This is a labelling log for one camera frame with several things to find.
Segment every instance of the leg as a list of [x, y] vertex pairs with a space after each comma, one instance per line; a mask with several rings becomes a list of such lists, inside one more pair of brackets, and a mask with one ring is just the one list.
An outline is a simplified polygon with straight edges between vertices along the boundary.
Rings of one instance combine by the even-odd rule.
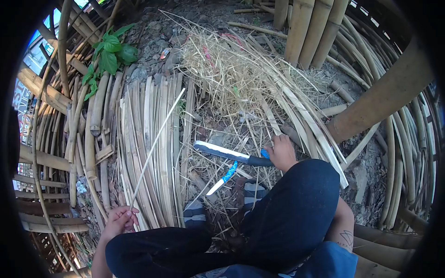
[[191, 277], [232, 264], [229, 254], [204, 253], [210, 234], [168, 227], [121, 234], [106, 247], [107, 265], [119, 277]]
[[327, 162], [295, 164], [241, 223], [247, 237], [242, 261], [268, 271], [291, 270], [322, 242], [337, 207], [339, 184]]

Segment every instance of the hand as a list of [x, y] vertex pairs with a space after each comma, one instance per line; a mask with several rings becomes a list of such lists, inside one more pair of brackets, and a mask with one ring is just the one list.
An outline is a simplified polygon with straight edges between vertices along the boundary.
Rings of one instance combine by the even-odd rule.
[[287, 172], [293, 165], [298, 163], [295, 158], [295, 150], [289, 136], [281, 134], [272, 138], [274, 148], [264, 146], [269, 153], [270, 160], [278, 170]]
[[138, 218], [135, 215], [137, 213], [139, 213], [139, 210], [133, 208], [130, 211], [129, 205], [120, 206], [111, 210], [108, 214], [108, 222], [102, 232], [101, 238], [110, 241], [115, 236], [122, 234], [124, 230], [132, 230], [133, 224], [139, 225]]

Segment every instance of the right hand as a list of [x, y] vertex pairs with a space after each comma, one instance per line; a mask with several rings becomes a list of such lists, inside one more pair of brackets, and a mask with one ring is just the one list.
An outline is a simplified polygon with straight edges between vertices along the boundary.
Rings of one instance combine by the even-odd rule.
[[295, 150], [289, 136], [281, 134], [272, 138], [274, 147], [264, 146], [269, 153], [270, 160], [278, 170], [287, 172], [298, 161], [295, 158]]

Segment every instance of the knife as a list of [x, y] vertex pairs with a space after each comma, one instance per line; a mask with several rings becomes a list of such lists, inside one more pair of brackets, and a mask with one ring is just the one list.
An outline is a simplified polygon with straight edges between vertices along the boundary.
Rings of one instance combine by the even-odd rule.
[[270, 159], [239, 153], [231, 149], [226, 149], [204, 141], [196, 140], [195, 142], [193, 142], [193, 147], [205, 153], [210, 153], [219, 157], [239, 161], [252, 166], [274, 166]]

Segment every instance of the green leaf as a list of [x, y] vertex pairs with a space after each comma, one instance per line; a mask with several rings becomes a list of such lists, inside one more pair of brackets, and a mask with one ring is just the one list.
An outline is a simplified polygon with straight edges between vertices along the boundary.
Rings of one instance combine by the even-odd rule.
[[93, 77], [94, 74], [94, 68], [93, 64], [89, 64], [88, 72], [84, 75], [84, 78], [82, 79], [82, 86], [85, 85], [85, 83], [90, 80], [91, 77]]
[[119, 39], [113, 35], [108, 36], [107, 40], [103, 42], [104, 50], [110, 52], [117, 52], [122, 49]]
[[107, 71], [111, 75], [116, 74], [117, 59], [113, 52], [102, 51], [101, 58], [99, 60], [99, 68], [101, 72]]
[[104, 44], [105, 44], [104, 42], [99, 43], [96, 50], [94, 51], [92, 61], [95, 61], [97, 56], [101, 53], [102, 49], [104, 48]]
[[116, 55], [122, 60], [124, 64], [125, 62], [135, 62], [138, 59], [138, 49], [129, 44], [122, 44], [122, 49], [116, 52]]
[[113, 33], [113, 36], [119, 37], [123, 33], [127, 32], [128, 30], [130, 30], [134, 25], [136, 25], [136, 23], [132, 23], [130, 25], [127, 25], [127, 26], [124, 26], [124, 27], [120, 27], [116, 32]]
[[89, 92], [88, 94], [85, 95], [84, 101], [87, 101], [87, 99], [89, 99], [90, 97], [94, 96], [94, 94], [97, 91], [97, 82], [96, 82], [95, 79], [90, 79], [88, 84], [90, 84], [91, 92]]
[[97, 48], [97, 46], [100, 44], [100, 42], [98, 41], [98, 42], [96, 42], [95, 44], [93, 44], [91, 47], [92, 48]]

